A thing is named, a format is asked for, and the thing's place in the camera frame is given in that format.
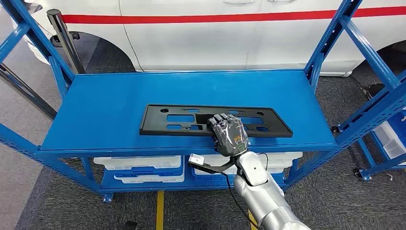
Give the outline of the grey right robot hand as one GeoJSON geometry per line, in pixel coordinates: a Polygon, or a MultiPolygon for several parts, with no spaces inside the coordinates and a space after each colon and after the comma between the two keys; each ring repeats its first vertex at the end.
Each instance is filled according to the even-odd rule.
{"type": "Polygon", "coordinates": [[[248,136],[240,118],[232,114],[215,114],[207,120],[214,133],[215,150],[225,157],[234,157],[248,151],[248,136]]]}

